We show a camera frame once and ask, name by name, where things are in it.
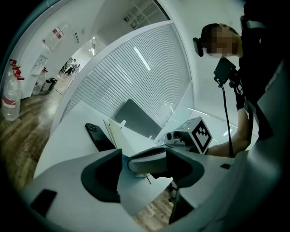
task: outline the white device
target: white device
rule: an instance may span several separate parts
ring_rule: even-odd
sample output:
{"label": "white device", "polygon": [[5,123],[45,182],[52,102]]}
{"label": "white device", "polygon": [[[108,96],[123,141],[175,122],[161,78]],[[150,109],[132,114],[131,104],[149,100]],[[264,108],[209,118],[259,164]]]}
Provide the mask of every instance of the white device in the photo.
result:
{"label": "white device", "polygon": [[213,139],[202,117],[187,120],[166,137],[166,144],[190,147],[195,152],[197,151],[194,148],[197,148],[200,154],[206,153]]}

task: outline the smartphone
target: smartphone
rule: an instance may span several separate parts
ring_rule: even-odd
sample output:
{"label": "smartphone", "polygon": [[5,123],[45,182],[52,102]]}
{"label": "smartphone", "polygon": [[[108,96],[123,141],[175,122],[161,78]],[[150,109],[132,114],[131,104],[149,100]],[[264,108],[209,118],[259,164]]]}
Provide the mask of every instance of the smartphone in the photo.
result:
{"label": "smartphone", "polygon": [[99,126],[86,123],[85,128],[99,151],[115,149],[115,146],[111,143]]}

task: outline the water bottle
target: water bottle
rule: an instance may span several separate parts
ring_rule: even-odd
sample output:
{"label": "water bottle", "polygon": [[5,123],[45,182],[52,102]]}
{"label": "water bottle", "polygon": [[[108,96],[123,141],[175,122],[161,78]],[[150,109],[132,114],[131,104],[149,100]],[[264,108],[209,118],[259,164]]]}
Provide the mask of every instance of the water bottle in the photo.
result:
{"label": "water bottle", "polygon": [[46,73],[47,73],[47,70],[46,68],[44,68],[41,74],[39,75],[37,82],[35,83],[34,89],[32,91],[33,95],[38,95],[40,93],[40,90],[46,81]]}
{"label": "water bottle", "polygon": [[2,96],[2,114],[9,121],[14,121],[19,117],[20,99],[21,99],[21,76],[19,67],[14,67],[13,72],[8,76],[5,82]]}
{"label": "water bottle", "polygon": [[64,37],[64,32],[68,29],[68,24],[66,22],[61,23],[59,26],[55,27],[42,42],[48,46],[48,48],[53,51],[59,42]]}
{"label": "water bottle", "polygon": [[3,89],[5,86],[6,80],[8,80],[9,76],[13,73],[12,68],[20,67],[20,66],[16,66],[16,63],[17,63],[16,60],[10,59],[9,63],[7,64],[7,71],[6,71],[6,74],[3,76],[4,77],[3,82],[1,83],[1,86],[0,86],[0,96],[3,95]]}

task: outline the black cable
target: black cable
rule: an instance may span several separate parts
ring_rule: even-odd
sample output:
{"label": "black cable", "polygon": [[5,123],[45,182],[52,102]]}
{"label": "black cable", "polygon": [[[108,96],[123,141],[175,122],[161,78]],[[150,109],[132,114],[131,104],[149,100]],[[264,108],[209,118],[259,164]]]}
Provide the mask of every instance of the black cable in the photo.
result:
{"label": "black cable", "polygon": [[228,141],[229,141],[229,144],[230,144],[230,158],[234,158],[234,151],[232,149],[232,139],[231,139],[230,123],[229,123],[228,115],[227,115],[226,93],[225,93],[225,89],[223,88],[223,86],[221,85],[221,83],[219,81],[216,81],[216,82],[218,83],[218,87],[219,88],[222,88],[223,105],[225,107],[225,113],[226,113],[226,118],[227,118]]}
{"label": "black cable", "polygon": [[147,180],[149,181],[149,183],[151,184],[151,182],[150,182],[150,180],[149,180],[148,176],[146,176],[146,178],[147,178]]}

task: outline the black smartphone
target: black smartphone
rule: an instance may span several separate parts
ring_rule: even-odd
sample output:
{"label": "black smartphone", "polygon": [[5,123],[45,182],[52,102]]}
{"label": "black smartphone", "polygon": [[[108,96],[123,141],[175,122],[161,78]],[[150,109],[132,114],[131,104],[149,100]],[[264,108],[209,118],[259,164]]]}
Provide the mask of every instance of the black smartphone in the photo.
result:
{"label": "black smartphone", "polygon": [[99,126],[86,123],[85,128],[99,151],[115,149],[115,146],[111,143]]}

